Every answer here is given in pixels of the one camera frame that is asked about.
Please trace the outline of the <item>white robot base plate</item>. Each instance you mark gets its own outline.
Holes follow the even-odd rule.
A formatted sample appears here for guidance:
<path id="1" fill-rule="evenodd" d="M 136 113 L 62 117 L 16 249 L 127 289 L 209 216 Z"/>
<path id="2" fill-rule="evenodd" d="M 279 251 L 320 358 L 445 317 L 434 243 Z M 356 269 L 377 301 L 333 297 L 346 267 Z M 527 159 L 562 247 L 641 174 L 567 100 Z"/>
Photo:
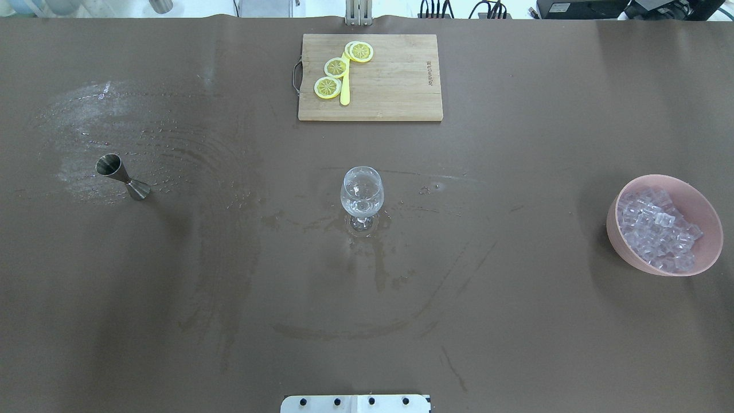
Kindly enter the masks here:
<path id="1" fill-rule="evenodd" d="M 429 395 L 291 395 L 280 412 L 432 412 Z"/>

